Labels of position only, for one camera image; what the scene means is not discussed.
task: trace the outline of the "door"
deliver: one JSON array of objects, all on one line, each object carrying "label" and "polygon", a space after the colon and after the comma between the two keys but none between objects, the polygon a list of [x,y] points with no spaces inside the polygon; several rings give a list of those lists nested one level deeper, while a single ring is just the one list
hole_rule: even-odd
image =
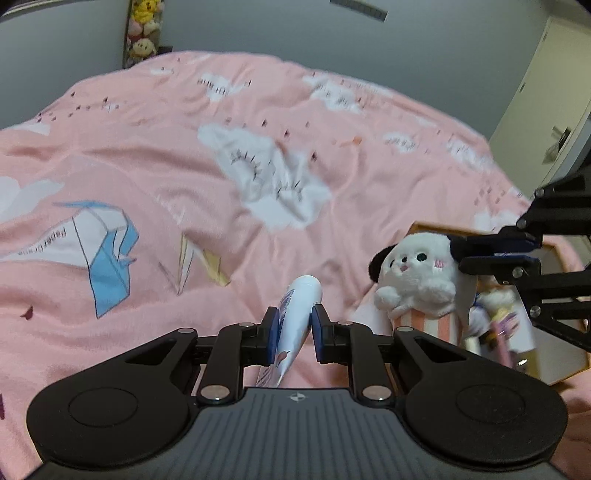
[{"label": "door", "polygon": [[495,161],[526,196],[556,167],[548,149],[568,148],[566,129],[576,129],[590,100],[591,31],[552,18],[491,138]]}]

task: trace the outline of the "white tube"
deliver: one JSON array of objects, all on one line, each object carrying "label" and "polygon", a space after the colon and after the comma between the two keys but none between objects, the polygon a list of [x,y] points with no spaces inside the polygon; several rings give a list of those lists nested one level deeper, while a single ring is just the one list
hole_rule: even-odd
[{"label": "white tube", "polygon": [[279,307],[275,361],[273,365],[261,368],[257,387],[279,386],[308,337],[312,308],[321,301],[322,286],[316,277],[304,275],[289,286]]}]

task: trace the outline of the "logo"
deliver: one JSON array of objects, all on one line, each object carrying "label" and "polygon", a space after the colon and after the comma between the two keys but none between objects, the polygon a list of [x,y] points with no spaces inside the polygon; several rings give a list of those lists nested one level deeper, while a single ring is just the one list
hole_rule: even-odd
[{"label": "logo", "polygon": [[308,397],[306,397],[303,393],[297,392],[297,393],[292,393],[289,398],[291,400],[293,400],[296,403],[299,403],[305,399],[307,399]]}]

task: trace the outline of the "pink fabric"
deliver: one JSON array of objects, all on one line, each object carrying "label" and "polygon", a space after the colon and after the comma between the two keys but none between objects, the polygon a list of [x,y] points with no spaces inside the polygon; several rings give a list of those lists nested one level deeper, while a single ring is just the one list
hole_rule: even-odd
[{"label": "pink fabric", "polygon": [[[263,150],[247,152],[241,129],[276,146],[268,165],[284,165],[284,178],[264,184]],[[204,132],[221,135],[229,158]],[[253,214],[240,180],[220,167],[226,160],[243,178],[254,174],[247,187],[278,190],[293,221],[271,228],[265,212]],[[0,193],[0,469],[9,480],[39,463],[25,414],[46,385],[179,327],[213,335],[258,322],[303,274],[322,282],[323,304],[342,319],[371,288],[369,260],[414,221],[492,231],[528,207],[485,139],[460,122],[391,90],[247,54],[175,53],[84,80],[0,132],[0,165],[20,187],[12,200]],[[90,201],[110,207],[65,205]],[[310,214],[304,204],[320,207]],[[48,260],[85,215],[106,225],[101,212],[139,233],[115,258],[117,275],[129,272],[129,297],[106,313],[89,268],[75,264],[79,251],[70,263]],[[183,235],[221,257],[228,286],[194,262],[178,294]],[[28,260],[35,249],[46,257]],[[257,373],[247,369],[245,382]],[[309,338],[284,386],[345,382],[344,368],[315,362]]]},{"label": "pink fabric", "polygon": [[552,462],[572,480],[591,479],[591,370],[560,384],[569,424]]}]

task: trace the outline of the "wall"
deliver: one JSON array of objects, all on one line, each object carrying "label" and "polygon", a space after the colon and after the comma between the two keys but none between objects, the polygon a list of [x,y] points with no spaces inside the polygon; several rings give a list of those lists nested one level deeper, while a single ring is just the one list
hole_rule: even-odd
[{"label": "wall", "polygon": [[389,11],[384,24],[329,0],[168,0],[163,44],[267,53],[360,77],[490,137],[551,8],[544,0],[368,1]]},{"label": "wall", "polygon": [[127,0],[62,4],[0,20],[0,128],[78,80],[121,68]]},{"label": "wall", "polygon": [[552,15],[591,27],[591,15],[577,0],[557,0],[552,7]]}]

